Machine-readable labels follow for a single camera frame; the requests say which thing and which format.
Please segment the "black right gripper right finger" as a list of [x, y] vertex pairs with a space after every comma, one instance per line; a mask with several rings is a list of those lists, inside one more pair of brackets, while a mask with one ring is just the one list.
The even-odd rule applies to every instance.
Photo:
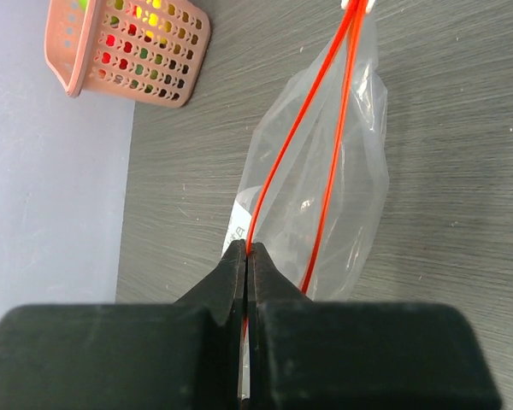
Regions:
[[256, 243], [246, 260], [252, 409], [499, 409], [475, 332], [452, 306], [314, 302]]

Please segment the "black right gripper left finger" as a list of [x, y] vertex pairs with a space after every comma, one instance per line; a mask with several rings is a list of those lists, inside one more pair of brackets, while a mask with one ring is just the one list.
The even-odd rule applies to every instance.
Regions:
[[237, 409], [245, 243], [173, 303], [25, 305], [0, 319], [0, 409]]

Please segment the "clear zip top bag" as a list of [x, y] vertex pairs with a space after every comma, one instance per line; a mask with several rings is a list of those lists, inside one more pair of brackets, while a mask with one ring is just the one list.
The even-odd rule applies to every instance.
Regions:
[[233, 201], [225, 243], [262, 243], [315, 301], [349, 298], [385, 205], [387, 89], [378, 62], [367, 7], [257, 124]]

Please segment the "green toy apple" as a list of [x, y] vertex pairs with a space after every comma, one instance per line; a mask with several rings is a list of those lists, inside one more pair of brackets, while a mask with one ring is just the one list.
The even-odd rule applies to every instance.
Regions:
[[88, 0], [77, 0], [77, 4], [81, 10], [86, 11]]

